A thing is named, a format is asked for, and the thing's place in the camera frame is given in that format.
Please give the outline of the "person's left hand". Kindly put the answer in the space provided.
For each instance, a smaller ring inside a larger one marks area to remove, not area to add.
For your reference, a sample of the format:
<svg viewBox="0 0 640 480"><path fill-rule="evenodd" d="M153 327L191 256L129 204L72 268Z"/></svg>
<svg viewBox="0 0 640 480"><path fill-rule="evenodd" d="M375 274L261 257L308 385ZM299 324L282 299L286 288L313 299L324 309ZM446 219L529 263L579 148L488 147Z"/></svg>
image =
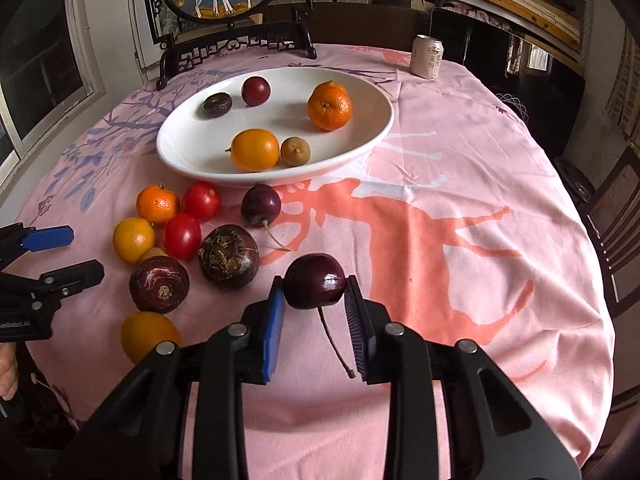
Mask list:
<svg viewBox="0 0 640 480"><path fill-rule="evenodd" d="M2 342L0 344L0 396L3 400L11 400L17 390L18 373L16 344Z"/></svg>

